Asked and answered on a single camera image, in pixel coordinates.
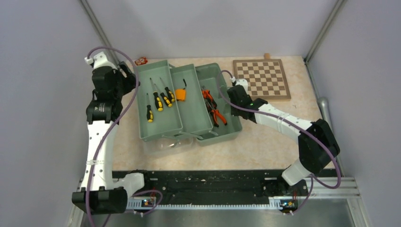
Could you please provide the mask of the green plastic toolbox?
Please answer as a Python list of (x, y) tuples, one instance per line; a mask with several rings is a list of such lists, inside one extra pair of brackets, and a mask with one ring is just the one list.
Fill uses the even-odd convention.
[[(137, 93), (139, 137), (148, 154), (167, 152), (168, 150), (192, 145), (194, 141), (201, 146), (208, 146), (235, 139), (243, 127), (238, 117), (232, 116), (230, 105), (221, 95), (227, 93), (227, 84), (220, 74), (217, 63), (195, 66), (188, 64), (174, 67), (168, 61), (158, 61), (138, 66), (136, 72), (140, 80)], [(159, 78), (174, 92), (187, 83), (186, 100), (175, 102), (172, 107), (164, 106), (159, 112), (155, 107), (153, 89), (149, 78), (166, 94)], [(219, 127), (214, 127), (213, 120), (206, 107), (202, 90), (207, 89), (217, 103), (217, 109), (227, 120), (225, 126), (221, 120)], [(153, 112), (153, 122), (147, 121), (146, 93), (149, 94)]]

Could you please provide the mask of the large black yellow screwdriver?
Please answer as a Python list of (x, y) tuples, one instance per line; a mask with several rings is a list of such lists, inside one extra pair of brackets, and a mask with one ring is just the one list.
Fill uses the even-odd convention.
[(152, 78), (149, 78), (149, 80), (150, 80), (152, 89), (154, 90), (153, 91), (153, 96), (154, 96), (155, 107), (159, 112), (161, 112), (161, 111), (163, 111), (163, 103), (162, 103), (162, 101), (160, 99), (158, 90), (157, 90), (156, 85), (154, 84)]

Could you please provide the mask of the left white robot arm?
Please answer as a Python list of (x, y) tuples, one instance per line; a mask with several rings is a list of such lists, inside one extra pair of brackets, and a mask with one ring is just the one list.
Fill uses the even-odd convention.
[(95, 86), (87, 114), (88, 153), (81, 187), (73, 192), (72, 203), (92, 215), (123, 213), (129, 194), (150, 193), (152, 183), (141, 173), (114, 182), (112, 176), (113, 142), (123, 115), (122, 97), (136, 87), (135, 74), (126, 63), (94, 66)]

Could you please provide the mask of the wooden chessboard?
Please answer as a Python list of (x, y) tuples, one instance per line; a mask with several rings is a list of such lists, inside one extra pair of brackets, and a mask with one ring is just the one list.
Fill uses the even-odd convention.
[(248, 82), (248, 94), (253, 98), (288, 101), (291, 93), (280, 59), (234, 60), (237, 79)]

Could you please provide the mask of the orange tape measure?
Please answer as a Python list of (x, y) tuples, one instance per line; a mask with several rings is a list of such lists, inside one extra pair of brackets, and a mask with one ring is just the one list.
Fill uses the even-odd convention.
[(186, 88), (187, 88), (187, 83), (185, 79), (183, 79), (184, 87), (180, 89), (175, 90), (175, 97), (176, 101), (183, 102), (186, 100)]

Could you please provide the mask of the orange combination pliers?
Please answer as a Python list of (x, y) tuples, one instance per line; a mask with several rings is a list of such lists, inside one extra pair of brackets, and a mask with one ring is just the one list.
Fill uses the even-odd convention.
[(212, 95), (210, 94), (210, 91), (207, 89), (203, 89), (202, 90), (202, 95), (203, 98), (206, 99), (207, 101), (209, 101), (209, 103), (212, 105), (213, 108), (217, 108), (217, 103), (215, 102), (214, 98), (212, 97)]

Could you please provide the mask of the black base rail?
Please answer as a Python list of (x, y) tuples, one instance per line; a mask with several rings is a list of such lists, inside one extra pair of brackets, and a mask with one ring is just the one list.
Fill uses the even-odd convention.
[(281, 170), (141, 170), (148, 191), (160, 205), (267, 205), (275, 196), (299, 199), (308, 194), (305, 180), (288, 186)]

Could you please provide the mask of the grey metal flashlight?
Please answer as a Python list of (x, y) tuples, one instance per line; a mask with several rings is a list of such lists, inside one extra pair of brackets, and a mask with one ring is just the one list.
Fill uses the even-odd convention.
[(317, 100), (317, 104), (319, 106), (322, 118), (328, 123), (328, 125), (332, 128), (330, 110), (329, 110), (329, 102), (326, 97), (320, 97)]

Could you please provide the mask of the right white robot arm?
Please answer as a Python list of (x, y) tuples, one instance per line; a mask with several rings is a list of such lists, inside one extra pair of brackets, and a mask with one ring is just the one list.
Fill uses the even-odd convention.
[(281, 194), (290, 195), (299, 181), (320, 173), (330, 162), (335, 166), (337, 177), (341, 178), (336, 162), (340, 148), (325, 120), (304, 120), (275, 108), (266, 100), (253, 100), (241, 85), (229, 88), (227, 94), (232, 115), (268, 126), (298, 145), (298, 159), (283, 171), (277, 182)]

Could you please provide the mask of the red small toy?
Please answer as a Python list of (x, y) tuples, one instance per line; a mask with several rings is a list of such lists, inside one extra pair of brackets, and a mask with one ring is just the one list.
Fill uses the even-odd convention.
[(137, 60), (135, 60), (134, 63), (136, 66), (144, 65), (148, 63), (148, 59), (146, 57), (140, 57)]

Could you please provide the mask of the orange long nose pliers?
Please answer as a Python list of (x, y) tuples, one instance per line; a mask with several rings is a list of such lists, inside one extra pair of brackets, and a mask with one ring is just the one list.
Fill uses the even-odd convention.
[(225, 126), (227, 126), (227, 120), (225, 119), (225, 117), (219, 112), (218, 109), (214, 108), (209, 101), (206, 102), (206, 107), (207, 107), (208, 113), (212, 117), (214, 127), (217, 127), (217, 128), (219, 127), (218, 119), (220, 119), (222, 121), (222, 123)]

